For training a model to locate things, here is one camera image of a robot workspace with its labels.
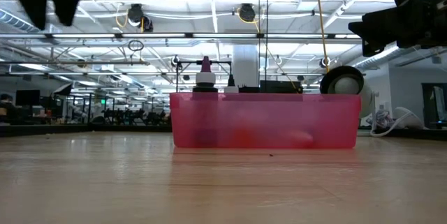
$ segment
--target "white hose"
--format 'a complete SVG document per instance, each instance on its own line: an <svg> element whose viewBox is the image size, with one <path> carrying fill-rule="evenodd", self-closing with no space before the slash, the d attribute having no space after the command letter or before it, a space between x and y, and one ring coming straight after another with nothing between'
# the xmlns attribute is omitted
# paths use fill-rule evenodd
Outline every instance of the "white hose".
<svg viewBox="0 0 447 224"><path fill-rule="evenodd" d="M407 112L404 116L400 117L398 120L396 120L396 122L394 122L394 124L390 127L390 129L388 129L386 132L384 133L374 133L374 130L371 130L371 132L369 133L372 137L383 137L386 136L387 134L389 134L392 130L394 130L394 128L396 128L396 126L402 122L404 119L406 119L408 116L414 115L413 112Z"/></svg>
<svg viewBox="0 0 447 224"><path fill-rule="evenodd" d="M171 20L200 20L200 19L208 19L212 18L212 15L169 15L169 14L160 14L160 13L145 13L146 15L150 17L157 17L161 19L171 19ZM125 16L126 13L118 13L115 14L102 14L102 15L92 15L94 18L112 18L112 17L121 17ZM232 13L222 13L217 14L217 16L224 16L224 15L233 15ZM88 15L84 14L76 14L76 17L79 18L90 18ZM293 18L299 18L299 17L308 17L312 16L311 13L309 14L284 14L284 15L269 15L269 19L271 20L280 20L280 19L293 19ZM356 19L357 16L339 16L340 19Z"/></svg>

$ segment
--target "fluorescent light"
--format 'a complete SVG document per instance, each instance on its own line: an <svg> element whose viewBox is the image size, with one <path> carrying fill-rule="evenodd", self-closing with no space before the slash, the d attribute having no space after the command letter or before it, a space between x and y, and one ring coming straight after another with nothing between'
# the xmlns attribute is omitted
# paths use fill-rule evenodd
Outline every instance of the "fluorescent light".
<svg viewBox="0 0 447 224"><path fill-rule="evenodd" d="M146 89L146 92L149 93L149 94L154 94L154 93L156 93L156 91L153 90L153 89Z"/></svg>
<svg viewBox="0 0 447 224"><path fill-rule="evenodd" d="M8 73L9 75L44 75L45 73L35 73L35 72L21 72L21 73Z"/></svg>
<svg viewBox="0 0 447 224"><path fill-rule="evenodd" d="M118 76L118 78L123 80L123 81L125 81L125 82L128 82L129 84L133 83L133 80L130 77L126 76L126 75L120 75L120 76Z"/></svg>
<svg viewBox="0 0 447 224"><path fill-rule="evenodd" d="M169 94L154 94L152 95L154 98L161 98L161 97L165 97L165 96L169 96Z"/></svg>
<svg viewBox="0 0 447 224"><path fill-rule="evenodd" d="M112 29L118 30L120 33L123 33L123 31L120 28L118 28L118 27L113 27Z"/></svg>
<svg viewBox="0 0 447 224"><path fill-rule="evenodd" d="M99 85L98 83L90 82L90 81L78 81L78 82L80 84L87 85L87 86L97 86L97 85Z"/></svg>
<svg viewBox="0 0 447 224"><path fill-rule="evenodd" d="M63 76L57 76L57 77L62 79L62 80L64 80L64 81L68 81L68 82L72 81L70 78L66 78L66 77L63 77Z"/></svg>
<svg viewBox="0 0 447 224"><path fill-rule="evenodd" d="M46 38L44 34L32 34L32 33L3 33L0 34L0 38Z"/></svg>
<svg viewBox="0 0 447 224"><path fill-rule="evenodd" d="M53 34L54 38L114 38L112 33L59 33Z"/></svg>
<svg viewBox="0 0 447 224"><path fill-rule="evenodd" d="M254 33L194 33L194 38L256 38Z"/></svg>
<svg viewBox="0 0 447 224"><path fill-rule="evenodd" d="M124 33L123 38L184 38L183 33Z"/></svg>
<svg viewBox="0 0 447 224"><path fill-rule="evenodd" d="M48 73L50 75L84 75L84 73Z"/></svg>
<svg viewBox="0 0 447 224"><path fill-rule="evenodd" d="M32 68L33 70L48 70L47 67L44 67L40 64L19 64L22 67Z"/></svg>
<svg viewBox="0 0 447 224"><path fill-rule="evenodd" d="M268 38L321 38L321 34L268 34Z"/></svg>
<svg viewBox="0 0 447 224"><path fill-rule="evenodd" d="M161 75L160 72L127 73L127 75Z"/></svg>
<svg viewBox="0 0 447 224"><path fill-rule="evenodd" d="M355 34L346 34L346 35L335 35L335 38L337 38L337 39L359 39L360 36L357 36Z"/></svg>
<svg viewBox="0 0 447 224"><path fill-rule="evenodd" d="M71 96L88 96L89 94L70 94Z"/></svg>

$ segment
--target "wall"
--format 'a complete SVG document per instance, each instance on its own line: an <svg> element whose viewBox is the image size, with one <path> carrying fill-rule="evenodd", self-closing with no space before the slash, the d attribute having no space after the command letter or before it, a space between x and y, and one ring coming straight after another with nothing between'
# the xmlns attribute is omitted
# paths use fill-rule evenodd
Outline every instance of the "wall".
<svg viewBox="0 0 447 224"><path fill-rule="evenodd" d="M447 83L447 72L438 68L390 68L393 107L405 107L423 120L422 83Z"/></svg>
<svg viewBox="0 0 447 224"><path fill-rule="evenodd" d="M385 110L392 111L390 71L388 63L379 66L378 70L368 70L365 72L365 81L375 92L379 93L376 97L376 110L382 105Z"/></svg>

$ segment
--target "translucent plastic container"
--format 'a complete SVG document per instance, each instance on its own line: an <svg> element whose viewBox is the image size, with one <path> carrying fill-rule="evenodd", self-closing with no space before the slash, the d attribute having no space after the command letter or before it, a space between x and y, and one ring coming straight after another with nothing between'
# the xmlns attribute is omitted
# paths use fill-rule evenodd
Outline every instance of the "translucent plastic container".
<svg viewBox="0 0 447 224"><path fill-rule="evenodd" d="M177 93L170 108L177 147L350 149L360 97Z"/></svg>

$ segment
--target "desk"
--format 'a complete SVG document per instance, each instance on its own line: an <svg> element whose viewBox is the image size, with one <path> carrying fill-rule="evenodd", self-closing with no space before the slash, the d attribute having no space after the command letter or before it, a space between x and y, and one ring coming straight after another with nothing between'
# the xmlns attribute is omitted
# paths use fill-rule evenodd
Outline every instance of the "desk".
<svg viewBox="0 0 447 224"><path fill-rule="evenodd" d="M170 133L0 139L4 223L443 223L447 144L174 149Z"/></svg>
<svg viewBox="0 0 447 224"><path fill-rule="evenodd" d="M447 121L431 122L430 124L435 125L436 129L439 130L441 130L443 127L447 127Z"/></svg>

